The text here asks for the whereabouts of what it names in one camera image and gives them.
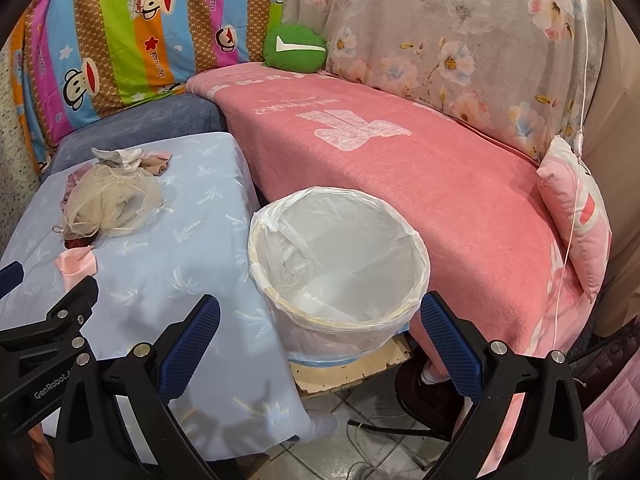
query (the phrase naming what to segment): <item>white plastic bag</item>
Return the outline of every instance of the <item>white plastic bag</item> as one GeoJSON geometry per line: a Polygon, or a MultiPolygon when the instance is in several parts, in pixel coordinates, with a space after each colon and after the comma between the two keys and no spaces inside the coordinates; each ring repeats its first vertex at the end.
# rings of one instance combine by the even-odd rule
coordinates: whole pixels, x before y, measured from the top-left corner
{"type": "Polygon", "coordinates": [[[430,275],[420,235],[395,209],[335,187],[258,211],[248,253],[289,358],[315,366],[381,347],[418,309],[430,275]]]}

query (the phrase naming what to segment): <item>pink bed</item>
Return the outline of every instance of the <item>pink bed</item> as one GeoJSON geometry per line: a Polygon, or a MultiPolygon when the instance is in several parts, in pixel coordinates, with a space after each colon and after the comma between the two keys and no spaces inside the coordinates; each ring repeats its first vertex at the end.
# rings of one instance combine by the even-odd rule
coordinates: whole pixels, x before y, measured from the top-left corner
{"type": "MultiPolygon", "coordinates": [[[[434,110],[327,75],[248,63],[186,88],[221,107],[268,200],[311,186],[386,200],[422,235],[430,289],[457,316],[515,352],[552,349],[563,254],[532,160],[434,110]]],[[[567,350],[592,305],[570,263],[563,282],[555,348],[567,350]]],[[[418,317],[410,333],[432,374],[446,377],[418,317]]]]}

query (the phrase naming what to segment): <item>green pillow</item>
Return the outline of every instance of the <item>green pillow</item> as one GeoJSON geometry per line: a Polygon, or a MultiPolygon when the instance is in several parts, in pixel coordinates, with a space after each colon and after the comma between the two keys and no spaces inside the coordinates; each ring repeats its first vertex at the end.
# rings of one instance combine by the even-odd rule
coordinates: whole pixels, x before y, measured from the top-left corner
{"type": "Polygon", "coordinates": [[[300,25],[279,25],[264,39],[264,64],[289,72],[311,74],[322,68],[326,46],[320,36],[300,25]]]}

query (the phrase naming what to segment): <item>pink pillow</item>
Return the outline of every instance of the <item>pink pillow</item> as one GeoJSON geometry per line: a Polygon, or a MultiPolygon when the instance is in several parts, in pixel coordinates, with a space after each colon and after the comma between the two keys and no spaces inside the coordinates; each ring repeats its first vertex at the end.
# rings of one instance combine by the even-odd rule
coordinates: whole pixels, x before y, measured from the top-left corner
{"type": "Polygon", "coordinates": [[[585,294],[594,301],[607,269],[611,228],[596,182],[561,137],[553,138],[538,168],[538,189],[565,246],[576,206],[569,257],[585,294]]]}

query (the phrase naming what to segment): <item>white cable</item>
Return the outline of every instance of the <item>white cable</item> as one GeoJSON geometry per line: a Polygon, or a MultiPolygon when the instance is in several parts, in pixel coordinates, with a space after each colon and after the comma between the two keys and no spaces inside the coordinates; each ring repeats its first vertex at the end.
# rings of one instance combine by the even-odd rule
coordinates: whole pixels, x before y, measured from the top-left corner
{"type": "Polygon", "coordinates": [[[358,432],[360,431],[360,428],[362,427],[363,424],[366,424],[367,422],[377,419],[377,418],[395,418],[398,416],[406,416],[406,413],[398,413],[397,415],[376,415],[376,416],[370,416],[365,418],[357,427],[356,427],[356,432],[355,432],[355,442],[351,439],[351,435],[349,434],[349,426],[347,425],[346,428],[346,432],[347,432],[347,439],[349,439],[349,442],[351,443],[351,445],[355,448],[355,450],[358,452],[358,454],[362,457],[362,460],[360,462],[356,462],[353,463],[351,465],[351,467],[348,469],[347,471],[347,475],[345,476],[345,480],[350,480],[351,477],[351,473],[353,471],[353,468],[356,467],[357,465],[363,465],[363,467],[358,471],[357,475],[354,477],[353,480],[364,480],[370,473],[376,472],[379,473],[380,476],[382,476],[382,478],[384,480],[390,480],[389,476],[386,474],[386,472],[382,469],[379,468],[379,466],[376,466],[373,464],[373,462],[369,459],[369,457],[367,456],[367,454],[364,452],[364,450],[360,447],[360,444],[358,443],[358,432]]]}
{"type": "Polygon", "coordinates": [[[560,305],[560,295],[562,293],[562,284],[564,282],[564,272],[566,270],[566,263],[569,258],[569,250],[571,250],[571,241],[574,238],[574,228],[575,228],[575,214],[578,208],[578,189],[580,186],[580,165],[582,164],[582,143],[584,141],[584,109],[587,105],[587,72],[589,65],[589,27],[587,26],[586,19],[586,0],[580,0],[580,6],[582,7],[582,18],[584,20],[584,37],[586,42],[586,52],[584,59],[584,74],[582,77],[582,108],[580,110],[580,128],[578,129],[578,133],[574,139],[574,153],[578,158],[578,175],[576,175],[575,179],[575,201],[574,201],[574,214],[571,220],[571,232],[569,233],[569,243],[566,247],[566,254],[564,255],[564,263],[562,264],[562,274],[560,275],[560,285],[558,286],[558,299],[556,300],[556,319],[554,322],[554,342],[552,344],[552,349],[556,348],[556,339],[558,338],[558,309],[560,305]]]}

